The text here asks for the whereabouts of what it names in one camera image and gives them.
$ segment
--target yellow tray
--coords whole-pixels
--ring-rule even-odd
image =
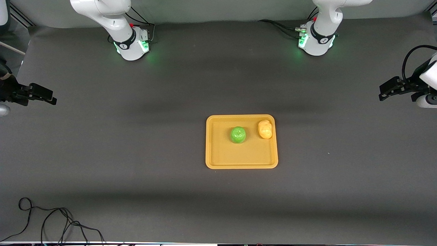
[[[263,139],[258,123],[267,119],[273,136]],[[231,141],[234,127],[243,127],[246,140]],[[206,120],[206,165],[211,169],[268,169],[277,165],[276,128],[274,118],[262,115],[212,115]]]

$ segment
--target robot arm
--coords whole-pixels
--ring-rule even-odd
[[[39,100],[56,105],[57,100],[51,90],[35,83],[28,86],[19,84],[9,68],[5,67],[7,72],[0,70],[0,102],[8,101],[27,106],[29,100]],[[0,116],[5,116],[9,112],[10,108],[7,105],[0,104]]]
[[[421,47],[432,48],[433,46],[417,46],[409,52],[404,60],[402,78],[393,77],[379,86],[380,101],[384,101],[390,96],[414,92],[411,95],[411,100],[416,102],[419,107],[437,108],[437,53],[417,67],[411,77],[405,78],[405,64],[409,55]]]
[[[299,48],[312,56],[321,56],[332,47],[334,33],[343,20],[341,7],[354,7],[369,4],[372,0],[313,0],[319,8],[316,21],[309,21],[301,28],[309,30],[301,34]]]
[[[149,51],[147,31],[131,27],[121,16],[130,10],[131,0],[70,0],[70,3],[77,13],[106,29],[124,59],[137,60]]]

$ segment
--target orange plastic tray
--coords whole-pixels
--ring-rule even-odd
[[[263,139],[258,123],[267,119],[273,136]],[[243,127],[246,140],[230,139],[234,127]],[[276,127],[271,115],[212,115],[206,120],[206,165],[211,169],[269,169],[278,163]]]

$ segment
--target gray backdrop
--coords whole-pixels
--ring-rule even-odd
[[[408,50],[435,45],[429,14],[345,20],[322,57],[260,22],[159,25],[134,62],[102,28],[33,31],[18,79],[58,105],[0,118],[2,238],[28,196],[108,241],[436,245],[437,111],[378,100]],[[256,113],[276,119],[278,166],[208,169],[207,117]],[[39,240],[45,214],[14,240]]]
[[[38,4],[29,0],[11,2],[37,25],[57,28],[99,26],[76,13],[69,0],[38,0]],[[366,6],[343,8],[343,12],[346,19],[404,17],[424,11],[432,2],[374,0]],[[300,20],[307,18],[314,8],[311,0],[132,0],[132,6],[155,23]],[[136,18],[133,11],[129,13]]]

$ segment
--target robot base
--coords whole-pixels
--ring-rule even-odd
[[[149,52],[149,35],[147,30],[143,30],[139,27],[132,28],[136,33],[135,41],[130,45],[129,49],[119,49],[117,45],[114,43],[117,48],[117,52],[128,61],[134,61],[140,59],[144,54]]]
[[[305,24],[302,24],[300,27],[310,30],[313,23],[314,21],[309,21]],[[319,44],[317,39],[311,35],[311,32],[307,32],[299,39],[298,47],[312,56],[321,56],[332,47],[334,39],[335,36],[331,40],[328,40],[328,42],[325,44]]]

